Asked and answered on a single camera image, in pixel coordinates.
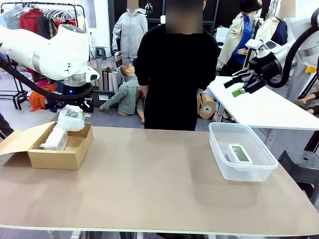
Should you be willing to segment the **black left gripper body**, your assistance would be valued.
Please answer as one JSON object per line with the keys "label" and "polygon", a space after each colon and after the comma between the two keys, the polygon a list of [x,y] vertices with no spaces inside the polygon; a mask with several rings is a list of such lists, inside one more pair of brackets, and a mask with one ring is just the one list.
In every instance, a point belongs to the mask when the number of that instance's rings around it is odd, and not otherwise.
{"label": "black left gripper body", "polygon": [[72,87],[63,85],[62,87],[62,100],[80,100],[91,95],[93,86],[86,84],[80,87]]}

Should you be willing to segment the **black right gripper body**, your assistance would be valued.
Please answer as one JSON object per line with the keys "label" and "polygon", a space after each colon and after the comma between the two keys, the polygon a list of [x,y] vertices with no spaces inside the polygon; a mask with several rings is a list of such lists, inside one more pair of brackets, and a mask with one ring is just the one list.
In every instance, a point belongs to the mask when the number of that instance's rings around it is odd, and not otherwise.
{"label": "black right gripper body", "polygon": [[269,81],[281,73],[282,66],[276,58],[255,57],[249,61],[249,69],[253,70],[258,77]]}

